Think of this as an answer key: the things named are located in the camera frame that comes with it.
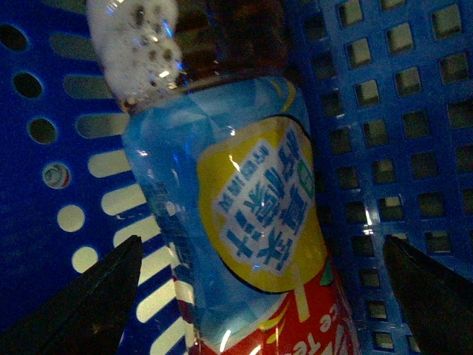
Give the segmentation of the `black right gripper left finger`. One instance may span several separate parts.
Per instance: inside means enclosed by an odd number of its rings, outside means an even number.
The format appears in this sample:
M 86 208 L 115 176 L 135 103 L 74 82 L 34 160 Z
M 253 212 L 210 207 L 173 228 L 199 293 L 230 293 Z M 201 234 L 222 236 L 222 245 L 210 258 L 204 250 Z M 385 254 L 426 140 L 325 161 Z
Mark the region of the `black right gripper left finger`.
M 2 354 L 116 354 L 143 258 L 132 235 L 39 309 L 1 332 Z

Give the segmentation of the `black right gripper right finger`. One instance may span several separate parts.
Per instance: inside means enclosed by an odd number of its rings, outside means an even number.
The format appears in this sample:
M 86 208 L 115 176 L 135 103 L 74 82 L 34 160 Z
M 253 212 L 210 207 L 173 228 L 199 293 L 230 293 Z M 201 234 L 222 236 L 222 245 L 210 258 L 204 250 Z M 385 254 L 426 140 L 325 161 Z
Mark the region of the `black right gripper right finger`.
M 389 236 L 383 246 L 389 282 L 422 354 L 472 353 L 472 282 Z

